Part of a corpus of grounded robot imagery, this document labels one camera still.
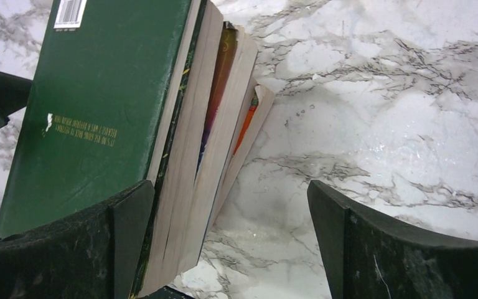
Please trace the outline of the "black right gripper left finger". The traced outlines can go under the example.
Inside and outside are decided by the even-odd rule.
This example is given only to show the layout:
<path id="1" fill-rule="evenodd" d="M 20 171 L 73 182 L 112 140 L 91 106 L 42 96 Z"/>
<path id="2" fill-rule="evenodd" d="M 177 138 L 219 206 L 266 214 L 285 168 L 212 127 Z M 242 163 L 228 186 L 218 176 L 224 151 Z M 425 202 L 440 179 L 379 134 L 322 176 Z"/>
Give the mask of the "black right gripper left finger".
<path id="1" fill-rule="evenodd" d="M 141 181 L 0 240 L 0 298 L 128 298 L 153 197 L 152 183 Z"/>

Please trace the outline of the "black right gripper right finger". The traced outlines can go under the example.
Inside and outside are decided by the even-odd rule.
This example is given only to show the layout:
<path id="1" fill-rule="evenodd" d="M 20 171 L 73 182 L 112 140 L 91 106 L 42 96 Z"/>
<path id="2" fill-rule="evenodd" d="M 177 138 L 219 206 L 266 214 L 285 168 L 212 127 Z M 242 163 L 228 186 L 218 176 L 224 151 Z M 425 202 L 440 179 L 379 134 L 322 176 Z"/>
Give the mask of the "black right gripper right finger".
<path id="1" fill-rule="evenodd" d="M 332 298 L 478 298 L 478 241 L 408 224 L 318 180 L 307 200 Z"/>

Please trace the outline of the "green hardcover book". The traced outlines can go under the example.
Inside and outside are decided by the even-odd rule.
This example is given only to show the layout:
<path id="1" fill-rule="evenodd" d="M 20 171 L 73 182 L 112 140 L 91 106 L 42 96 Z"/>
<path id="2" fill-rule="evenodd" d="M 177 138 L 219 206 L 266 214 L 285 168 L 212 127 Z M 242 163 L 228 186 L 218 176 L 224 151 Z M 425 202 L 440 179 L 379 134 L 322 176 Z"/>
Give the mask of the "green hardcover book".
<path id="1" fill-rule="evenodd" d="M 192 2 L 54 1 L 1 202 L 0 240 L 150 181 Z"/>

